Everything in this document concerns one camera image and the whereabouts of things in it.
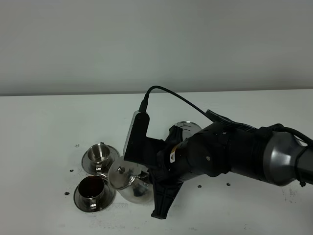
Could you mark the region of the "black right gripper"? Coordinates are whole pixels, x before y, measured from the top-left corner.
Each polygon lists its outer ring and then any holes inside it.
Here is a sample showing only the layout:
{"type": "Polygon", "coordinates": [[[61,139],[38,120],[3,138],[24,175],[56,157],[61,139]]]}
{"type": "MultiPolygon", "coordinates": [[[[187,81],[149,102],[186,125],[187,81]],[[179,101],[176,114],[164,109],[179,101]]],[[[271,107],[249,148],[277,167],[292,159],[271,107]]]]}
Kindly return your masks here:
{"type": "Polygon", "coordinates": [[[166,219],[183,182],[191,179],[191,147],[182,128],[173,125],[166,140],[148,139],[146,147],[155,208],[151,217],[166,219]]]}

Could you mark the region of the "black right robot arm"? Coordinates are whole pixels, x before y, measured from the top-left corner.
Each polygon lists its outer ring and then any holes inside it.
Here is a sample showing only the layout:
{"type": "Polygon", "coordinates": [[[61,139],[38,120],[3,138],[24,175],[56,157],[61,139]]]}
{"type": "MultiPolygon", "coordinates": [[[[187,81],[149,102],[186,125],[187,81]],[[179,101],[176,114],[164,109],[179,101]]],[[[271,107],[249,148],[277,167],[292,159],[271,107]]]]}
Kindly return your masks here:
{"type": "Polygon", "coordinates": [[[248,131],[214,122],[186,139],[173,126],[156,159],[149,173],[157,219],[167,217],[182,184],[200,175],[232,172],[281,187],[313,182],[313,141],[281,124],[248,131]]]}

